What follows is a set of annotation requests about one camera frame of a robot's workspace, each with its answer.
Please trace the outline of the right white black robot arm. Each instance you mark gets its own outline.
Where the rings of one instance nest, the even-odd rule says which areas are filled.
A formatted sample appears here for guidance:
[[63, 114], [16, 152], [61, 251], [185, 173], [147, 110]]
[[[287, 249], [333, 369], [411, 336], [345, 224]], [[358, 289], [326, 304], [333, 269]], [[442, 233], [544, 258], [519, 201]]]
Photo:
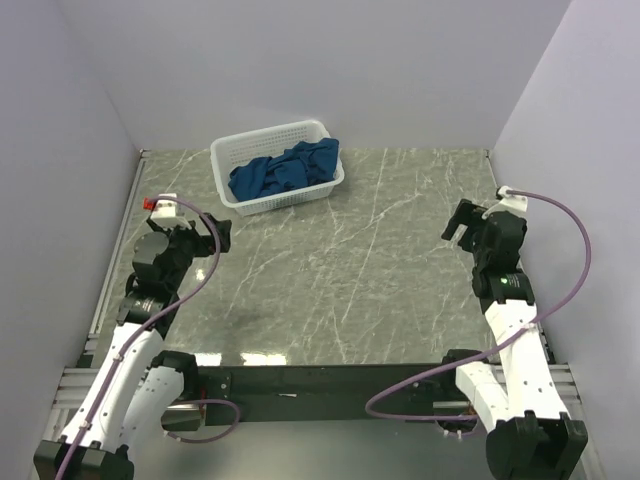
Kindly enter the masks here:
[[568, 479], [588, 443], [558, 393], [534, 319], [531, 282], [520, 266], [527, 200], [505, 196], [491, 208], [459, 202], [442, 237], [465, 229], [458, 245], [472, 254], [472, 289], [501, 350], [504, 379], [480, 361], [439, 374], [444, 395], [471, 401], [486, 432], [487, 464], [496, 479]]

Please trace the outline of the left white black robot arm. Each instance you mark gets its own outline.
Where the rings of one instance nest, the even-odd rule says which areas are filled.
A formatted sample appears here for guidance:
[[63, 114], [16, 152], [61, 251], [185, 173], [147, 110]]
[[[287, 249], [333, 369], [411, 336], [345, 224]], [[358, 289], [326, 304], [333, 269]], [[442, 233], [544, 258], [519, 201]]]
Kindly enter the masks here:
[[133, 450], [174, 402], [200, 393], [196, 358], [165, 349], [178, 290], [194, 259], [229, 251], [232, 223], [206, 213], [207, 234], [179, 213], [151, 214], [134, 244], [132, 272], [109, 350], [76, 414], [33, 457], [42, 479], [131, 479]]

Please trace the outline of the blue printed t-shirt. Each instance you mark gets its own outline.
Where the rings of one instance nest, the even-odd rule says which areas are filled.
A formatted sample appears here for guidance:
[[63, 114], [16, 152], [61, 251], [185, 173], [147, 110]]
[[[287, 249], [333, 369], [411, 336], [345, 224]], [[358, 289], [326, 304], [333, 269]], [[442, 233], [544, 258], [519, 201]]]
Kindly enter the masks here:
[[257, 157], [236, 167], [228, 186], [244, 202], [327, 183], [334, 179], [338, 154], [336, 139], [300, 141], [279, 156]]

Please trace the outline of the white perforated plastic basket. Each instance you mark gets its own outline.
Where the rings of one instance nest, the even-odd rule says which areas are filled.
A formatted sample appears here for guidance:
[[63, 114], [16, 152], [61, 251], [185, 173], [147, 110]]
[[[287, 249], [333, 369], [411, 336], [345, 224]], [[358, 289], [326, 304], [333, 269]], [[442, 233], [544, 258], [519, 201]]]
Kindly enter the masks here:
[[318, 142], [330, 137], [322, 122], [308, 119], [216, 139], [211, 144], [210, 157], [216, 188], [223, 205], [241, 216], [250, 216], [328, 197], [345, 179], [340, 157], [337, 157], [334, 178], [331, 181], [290, 193], [239, 201], [228, 183], [230, 174], [236, 167], [246, 166], [254, 158], [282, 154], [300, 141]]

